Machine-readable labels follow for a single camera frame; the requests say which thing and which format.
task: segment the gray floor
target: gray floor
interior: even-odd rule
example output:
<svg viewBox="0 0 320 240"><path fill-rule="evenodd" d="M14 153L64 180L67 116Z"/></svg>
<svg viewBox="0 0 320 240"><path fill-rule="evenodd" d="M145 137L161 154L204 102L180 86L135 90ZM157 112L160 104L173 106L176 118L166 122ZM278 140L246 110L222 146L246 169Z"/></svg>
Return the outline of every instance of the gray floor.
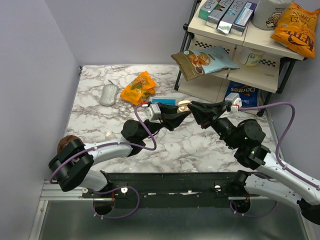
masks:
<svg viewBox="0 0 320 240"><path fill-rule="evenodd" d="M255 200L251 214L269 211L275 202ZM115 209L119 216L129 209ZM307 240L300 215L280 204L263 218L234 215L228 208L138 209L122 220L93 217L92 202L50 202L41 240Z"/></svg>

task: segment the white container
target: white container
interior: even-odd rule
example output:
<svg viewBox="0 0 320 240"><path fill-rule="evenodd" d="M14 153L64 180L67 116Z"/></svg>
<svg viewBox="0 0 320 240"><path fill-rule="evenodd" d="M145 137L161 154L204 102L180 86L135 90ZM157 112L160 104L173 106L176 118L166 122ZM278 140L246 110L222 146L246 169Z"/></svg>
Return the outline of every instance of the white container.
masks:
<svg viewBox="0 0 320 240"><path fill-rule="evenodd" d="M260 0L254 11L252 23L262 30L274 29L291 0Z"/></svg>
<svg viewBox="0 0 320 240"><path fill-rule="evenodd" d="M261 58L264 56L265 51L256 50L249 47L243 47L238 61L247 67L254 67L260 63Z"/></svg>

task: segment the checkered pattern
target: checkered pattern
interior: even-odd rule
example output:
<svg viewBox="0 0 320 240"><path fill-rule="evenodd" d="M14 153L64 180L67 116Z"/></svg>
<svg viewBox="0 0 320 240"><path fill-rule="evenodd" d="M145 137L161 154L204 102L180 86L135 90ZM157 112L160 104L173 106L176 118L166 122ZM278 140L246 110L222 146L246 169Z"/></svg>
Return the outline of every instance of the checkered pattern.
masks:
<svg viewBox="0 0 320 240"><path fill-rule="evenodd" d="M206 49L206 48L212 48L212 47L215 47L215 45L211 45L211 44L207 44L207 43L203 43L202 41L195 41L195 44L194 44L195 46L198 46L198 47L200 47L200 48L204 48L204 49ZM226 49L226 48L223 48L227 53L229 53L230 52L230 49Z"/></svg>
<svg viewBox="0 0 320 240"><path fill-rule="evenodd" d="M268 65L268 66L272 66L272 67L276 67L276 62L275 61L270 61L270 60L266 60L266 59L261 59L260 63L263 65Z"/></svg>

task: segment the chip bag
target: chip bag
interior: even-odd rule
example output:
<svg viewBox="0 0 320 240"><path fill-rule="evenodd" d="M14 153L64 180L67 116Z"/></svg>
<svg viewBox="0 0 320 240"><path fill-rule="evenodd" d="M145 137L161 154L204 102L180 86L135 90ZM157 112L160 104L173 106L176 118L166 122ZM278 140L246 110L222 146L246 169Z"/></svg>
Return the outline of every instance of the chip bag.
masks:
<svg viewBox="0 0 320 240"><path fill-rule="evenodd" d="M134 105L139 105L146 101L149 96L156 93L155 86L155 81L147 71L144 71L125 87L120 97Z"/></svg>
<svg viewBox="0 0 320 240"><path fill-rule="evenodd" d="M290 3L271 38L306 58L314 59L315 29L319 12L320 8L310 12L295 2Z"/></svg>

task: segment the box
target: box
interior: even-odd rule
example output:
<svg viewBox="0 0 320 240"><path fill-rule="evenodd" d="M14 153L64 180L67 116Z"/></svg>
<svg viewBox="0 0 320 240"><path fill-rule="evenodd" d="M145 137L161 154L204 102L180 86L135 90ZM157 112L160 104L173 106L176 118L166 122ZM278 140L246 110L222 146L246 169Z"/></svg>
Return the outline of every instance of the box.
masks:
<svg viewBox="0 0 320 240"><path fill-rule="evenodd" d="M223 18L233 2L234 0L221 0L214 10L212 10L205 24L209 27L217 29L220 20Z"/></svg>
<svg viewBox="0 0 320 240"><path fill-rule="evenodd" d="M225 13L217 28L218 32L228 34L231 31L232 24L237 19L239 13L244 7L245 0L235 0L229 10Z"/></svg>
<svg viewBox="0 0 320 240"><path fill-rule="evenodd" d="M247 1L245 3L241 13L238 15L238 17L236 18L236 20L232 25L232 28L230 31L232 34L242 36L250 18L254 14L256 7L257 7L257 4L253 2Z"/></svg>
<svg viewBox="0 0 320 240"><path fill-rule="evenodd" d="M208 16L212 12L213 9L218 5L220 0L207 0L205 4L202 5L199 11L198 17L207 20Z"/></svg>

